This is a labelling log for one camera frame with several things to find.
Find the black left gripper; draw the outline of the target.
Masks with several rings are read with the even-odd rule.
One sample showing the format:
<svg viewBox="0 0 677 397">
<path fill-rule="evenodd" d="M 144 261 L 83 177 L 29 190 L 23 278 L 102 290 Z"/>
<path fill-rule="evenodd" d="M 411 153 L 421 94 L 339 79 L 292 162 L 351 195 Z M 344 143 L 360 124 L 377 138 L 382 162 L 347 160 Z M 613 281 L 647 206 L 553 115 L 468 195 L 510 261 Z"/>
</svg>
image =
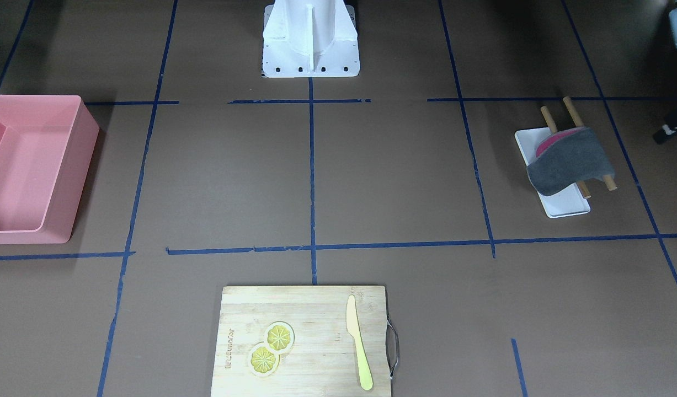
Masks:
<svg viewBox="0 0 677 397">
<path fill-rule="evenodd" d="M 662 145 L 677 135 L 677 108 L 664 116 L 664 123 L 656 133 L 653 134 L 653 140 L 656 144 Z"/>
</svg>

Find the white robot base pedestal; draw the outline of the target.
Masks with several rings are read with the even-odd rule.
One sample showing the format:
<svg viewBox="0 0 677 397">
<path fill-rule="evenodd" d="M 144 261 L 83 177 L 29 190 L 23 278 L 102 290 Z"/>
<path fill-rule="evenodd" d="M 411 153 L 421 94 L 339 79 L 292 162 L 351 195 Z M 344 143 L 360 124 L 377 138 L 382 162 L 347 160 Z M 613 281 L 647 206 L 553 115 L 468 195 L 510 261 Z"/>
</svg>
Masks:
<svg viewBox="0 0 677 397">
<path fill-rule="evenodd" d="M 275 1 L 264 8 L 261 73 L 266 78 L 359 75 L 356 1 Z"/>
</svg>

